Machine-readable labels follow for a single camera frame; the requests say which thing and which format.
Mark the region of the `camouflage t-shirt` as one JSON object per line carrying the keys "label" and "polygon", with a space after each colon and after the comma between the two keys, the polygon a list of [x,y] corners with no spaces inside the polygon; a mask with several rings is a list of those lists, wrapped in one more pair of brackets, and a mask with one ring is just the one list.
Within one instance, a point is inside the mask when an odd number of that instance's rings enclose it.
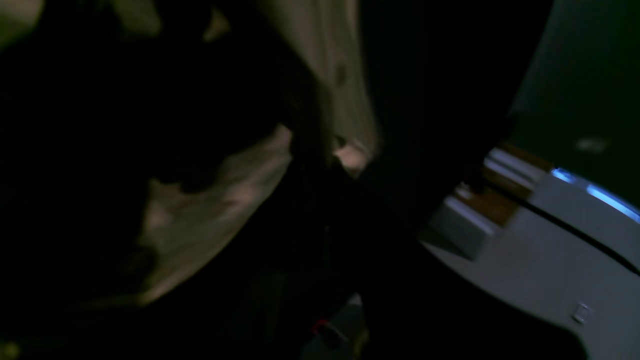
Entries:
{"label": "camouflage t-shirt", "polygon": [[292,163],[363,169],[359,4],[3,0],[1,305],[155,303]]}

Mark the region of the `black table cloth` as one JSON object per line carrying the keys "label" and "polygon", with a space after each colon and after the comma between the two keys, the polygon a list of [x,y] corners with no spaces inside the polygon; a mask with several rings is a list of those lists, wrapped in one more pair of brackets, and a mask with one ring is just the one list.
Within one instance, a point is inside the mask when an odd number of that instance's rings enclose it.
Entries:
{"label": "black table cloth", "polygon": [[363,0],[359,27],[381,153],[363,178],[419,231],[514,129],[510,107],[551,0]]}

